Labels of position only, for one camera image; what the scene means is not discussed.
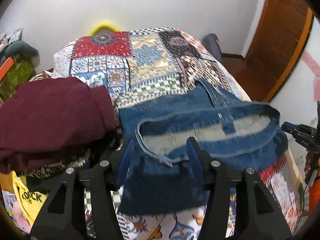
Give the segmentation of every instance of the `door frame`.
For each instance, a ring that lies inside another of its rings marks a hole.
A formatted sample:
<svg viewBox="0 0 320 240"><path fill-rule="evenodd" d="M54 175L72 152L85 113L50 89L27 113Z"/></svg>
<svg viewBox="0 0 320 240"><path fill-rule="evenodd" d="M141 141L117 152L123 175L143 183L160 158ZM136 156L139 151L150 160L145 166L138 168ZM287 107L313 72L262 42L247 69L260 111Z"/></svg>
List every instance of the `door frame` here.
<svg viewBox="0 0 320 240"><path fill-rule="evenodd" d="M258 42L258 36L261 32L261 28L262 28L262 23L265 20L266 17L266 12L267 12L267 8L269 5L269 0L265 0L264 5L263 5L263 10L261 13L261 17L259 20L259 24L256 30L256 33L252 39L250 48L248 50L247 55L245 56L245 60L244 62L246 64L248 64L248 59L251 56L252 52L253 52L253 48L255 47L256 43ZM285 67L282 75L280 76L280 78L276 81L275 85L273 86L273 88L271 89L271 91L268 93L268 95L264 98L263 101L265 102L269 102L274 96L275 94L278 92L278 90L281 88L281 86L285 83L286 79L289 77L289 75L291 74L292 70L294 69L294 67L296 66L301 54L303 53L303 49L305 47L305 44L307 43L310 31L311 31L311 27L313 24L313 12L310 8L308 8L307 11L307 17L306 17L306 21L305 21L305 25L303 27L300 39L298 41L297 47L294 50L294 53L289 61L289 63L287 64L287 66Z"/></svg>

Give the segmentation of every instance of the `metal screw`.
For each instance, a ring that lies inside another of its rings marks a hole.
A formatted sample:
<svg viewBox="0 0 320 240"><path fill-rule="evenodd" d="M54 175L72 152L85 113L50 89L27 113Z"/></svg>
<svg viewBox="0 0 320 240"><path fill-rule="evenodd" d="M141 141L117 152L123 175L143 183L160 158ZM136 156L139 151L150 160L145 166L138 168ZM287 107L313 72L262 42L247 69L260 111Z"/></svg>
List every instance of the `metal screw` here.
<svg viewBox="0 0 320 240"><path fill-rule="evenodd" d="M247 168L246 171L249 174L254 174L254 169L253 168Z"/></svg>
<svg viewBox="0 0 320 240"><path fill-rule="evenodd" d="M108 161L101 161L100 162L100 166L102 166L102 167L107 167L108 165L109 165Z"/></svg>
<svg viewBox="0 0 320 240"><path fill-rule="evenodd" d="M68 173L68 174L71 174L71 173L73 173L74 171L75 171L75 169L72 168L72 167L66 169L66 173Z"/></svg>
<svg viewBox="0 0 320 240"><path fill-rule="evenodd" d="M212 161L212 162L211 162L211 165L212 165L213 167L219 167L219 166L220 166L220 162L218 162L218 161Z"/></svg>

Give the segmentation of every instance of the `patterned bedsheet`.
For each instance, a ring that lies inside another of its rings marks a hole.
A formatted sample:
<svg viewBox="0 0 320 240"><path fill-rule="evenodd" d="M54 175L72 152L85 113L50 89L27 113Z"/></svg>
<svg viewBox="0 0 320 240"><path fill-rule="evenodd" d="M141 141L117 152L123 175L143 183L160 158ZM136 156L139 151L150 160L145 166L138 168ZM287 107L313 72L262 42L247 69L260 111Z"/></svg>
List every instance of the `patterned bedsheet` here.
<svg viewBox="0 0 320 240"><path fill-rule="evenodd" d="M212 86L222 86L241 100L250 101L198 39L175 28L83 37L55 54L54 62L52 78L73 76L91 87L106 86L113 103L120 107L156 98L168 90L192 90L199 77L204 77ZM290 150L260 176L294 230L302 208L303 188ZM203 206L174 214L126 216L117 212L122 189L112 195L124 239L193 240L200 232L206 212ZM87 231L94 237L89 189L86 196ZM226 236L233 234L235 214L236 193L230 196Z"/></svg>

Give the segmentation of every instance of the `baseboard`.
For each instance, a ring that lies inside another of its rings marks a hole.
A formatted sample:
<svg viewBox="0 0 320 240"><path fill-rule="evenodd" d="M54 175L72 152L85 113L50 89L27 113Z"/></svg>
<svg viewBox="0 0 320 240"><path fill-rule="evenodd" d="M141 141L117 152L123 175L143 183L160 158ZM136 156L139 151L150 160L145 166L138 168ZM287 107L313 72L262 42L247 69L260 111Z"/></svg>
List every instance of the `baseboard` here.
<svg viewBox="0 0 320 240"><path fill-rule="evenodd" d="M244 57L242 55L237 55L237 54L222 53L222 57L239 58L242 61L244 61Z"/></svg>

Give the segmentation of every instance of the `pink plush toy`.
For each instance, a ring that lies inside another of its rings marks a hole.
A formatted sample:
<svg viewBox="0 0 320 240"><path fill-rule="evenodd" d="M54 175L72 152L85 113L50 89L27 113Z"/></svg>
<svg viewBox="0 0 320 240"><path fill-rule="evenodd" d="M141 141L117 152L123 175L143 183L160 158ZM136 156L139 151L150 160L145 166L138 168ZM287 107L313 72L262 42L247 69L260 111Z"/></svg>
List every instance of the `pink plush toy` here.
<svg viewBox="0 0 320 240"><path fill-rule="evenodd" d="M18 223L18 227L20 229L22 229L23 231L25 231L26 233L30 233L31 230L31 226L29 225L28 220L26 220L23 216L22 216L22 210L19 206L18 201L15 201L13 203L13 207L12 207L12 211L15 214L14 218Z"/></svg>

